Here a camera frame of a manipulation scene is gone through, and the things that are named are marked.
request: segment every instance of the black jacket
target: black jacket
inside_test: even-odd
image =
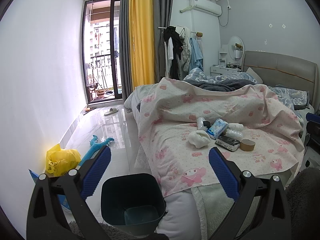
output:
[[[178,68],[178,61],[177,61],[176,55],[178,55],[179,59],[181,59],[183,44],[180,40],[179,34],[176,32],[176,27],[169,26],[164,30],[163,32],[164,41],[168,42],[170,37],[172,39],[172,44],[173,44],[173,60],[171,64],[170,76],[172,79],[179,79],[179,75],[178,75],[179,68]]]

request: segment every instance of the air conditioner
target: air conditioner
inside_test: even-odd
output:
[[[190,6],[183,10],[180,10],[180,13],[184,13],[190,10],[197,10],[217,17],[222,13],[220,5],[208,0],[190,0]]]

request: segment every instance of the round mirror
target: round mirror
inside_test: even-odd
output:
[[[238,36],[232,36],[228,43],[229,56],[233,60],[240,60],[244,52],[244,44]]]

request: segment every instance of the electrical cable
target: electrical cable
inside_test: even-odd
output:
[[[220,16],[218,17],[218,21],[219,21],[219,24],[220,24],[220,26],[221,27],[226,27],[227,25],[228,25],[228,22],[229,22],[229,8],[228,8],[228,20],[227,20],[227,24],[226,25],[221,25],[221,23],[220,23]]]

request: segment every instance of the yellow curtain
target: yellow curtain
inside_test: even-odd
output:
[[[152,0],[129,0],[132,88],[154,84]]]

